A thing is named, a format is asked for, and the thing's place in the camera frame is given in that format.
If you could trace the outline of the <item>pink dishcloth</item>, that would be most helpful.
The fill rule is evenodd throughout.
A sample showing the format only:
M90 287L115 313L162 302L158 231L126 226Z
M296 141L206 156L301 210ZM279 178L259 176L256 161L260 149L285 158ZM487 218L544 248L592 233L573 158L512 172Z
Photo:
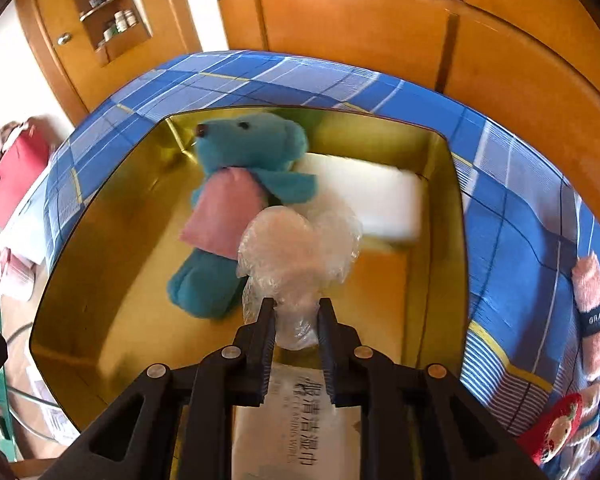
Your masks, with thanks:
M582 347L583 374L600 378L600 260L595 252L579 258L571 271Z

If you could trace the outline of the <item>red santa doll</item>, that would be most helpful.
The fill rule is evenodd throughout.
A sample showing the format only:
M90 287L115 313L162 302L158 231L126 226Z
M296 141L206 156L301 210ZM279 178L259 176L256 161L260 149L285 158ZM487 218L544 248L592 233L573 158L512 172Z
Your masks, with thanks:
M541 466L550 462L576 434L583 411L580 393L570 393L560 399L534 426L521 434L516 442Z

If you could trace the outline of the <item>gold tin box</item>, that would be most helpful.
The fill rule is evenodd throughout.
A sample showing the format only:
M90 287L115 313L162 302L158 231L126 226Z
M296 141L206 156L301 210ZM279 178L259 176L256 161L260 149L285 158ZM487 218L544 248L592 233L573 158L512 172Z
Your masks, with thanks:
M460 186L436 132L307 108L164 118L50 270L51 479L457 479Z

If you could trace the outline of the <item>blue plaid bedsheet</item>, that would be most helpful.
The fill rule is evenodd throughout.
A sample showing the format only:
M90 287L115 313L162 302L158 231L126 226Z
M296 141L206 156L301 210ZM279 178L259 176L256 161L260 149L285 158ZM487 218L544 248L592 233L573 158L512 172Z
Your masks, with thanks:
M122 290L159 232L182 157L178 136L148 144L184 112L300 106L427 127L449 143L462 194L468 335L460 378L511 434L585 384L571 270L600 262L600 224L568 179L491 118L383 73L279 53L181 55L143 73L89 114L50 161L44 205L45 289L32 348L53 392L87 425L105 403L97 364Z

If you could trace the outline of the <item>clear plastic ball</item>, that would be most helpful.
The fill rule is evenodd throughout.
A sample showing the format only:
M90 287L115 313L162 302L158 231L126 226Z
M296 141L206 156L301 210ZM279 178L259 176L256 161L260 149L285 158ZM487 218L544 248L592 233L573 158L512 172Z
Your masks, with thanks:
M318 344L318 303L349 275L363 230L342 200L312 200L261 211L238 247L237 274L246 280L242 317L257 321L262 301L275 301L275 342L299 351Z

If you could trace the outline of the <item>blue plush bear toy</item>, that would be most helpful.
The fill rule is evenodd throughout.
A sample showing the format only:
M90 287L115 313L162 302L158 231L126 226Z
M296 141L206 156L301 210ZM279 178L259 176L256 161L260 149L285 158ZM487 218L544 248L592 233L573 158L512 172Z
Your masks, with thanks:
M317 192L316 177L292 170L308 149L304 129L272 113L196 125L204 178L180 234L192 252L166 285L172 304L195 318L222 318L230 310L242 287L238 247L250 222L271 205L303 204Z

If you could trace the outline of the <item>wooden wardrobe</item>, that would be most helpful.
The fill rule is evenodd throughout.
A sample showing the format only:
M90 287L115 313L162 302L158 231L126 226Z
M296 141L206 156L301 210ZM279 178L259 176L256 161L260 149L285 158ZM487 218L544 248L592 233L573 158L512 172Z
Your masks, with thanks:
M518 133L600 220L600 25L581 0L220 0L233 48L354 64Z

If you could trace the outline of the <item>wooden shelf cabinet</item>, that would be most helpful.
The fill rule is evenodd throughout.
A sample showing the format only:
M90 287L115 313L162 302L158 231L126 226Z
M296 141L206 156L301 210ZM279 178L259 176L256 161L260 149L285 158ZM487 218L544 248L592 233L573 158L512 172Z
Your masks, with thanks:
M134 78L201 49L187 0L15 0L15 6L35 61L73 125Z

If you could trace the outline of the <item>white wet wipes pack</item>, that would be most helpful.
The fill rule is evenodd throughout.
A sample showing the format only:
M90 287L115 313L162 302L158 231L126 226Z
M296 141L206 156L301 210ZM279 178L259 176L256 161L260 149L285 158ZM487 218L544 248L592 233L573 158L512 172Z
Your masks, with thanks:
M323 374L274 364L257 408L236 408L234 479L357 479L361 410L336 408Z

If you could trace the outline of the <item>red bag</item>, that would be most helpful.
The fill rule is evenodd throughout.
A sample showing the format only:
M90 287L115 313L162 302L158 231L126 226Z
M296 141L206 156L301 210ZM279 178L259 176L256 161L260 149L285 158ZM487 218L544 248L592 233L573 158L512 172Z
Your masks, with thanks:
M35 122L20 127L15 141L0 159L0 229L38 180L50 159L50 144Z

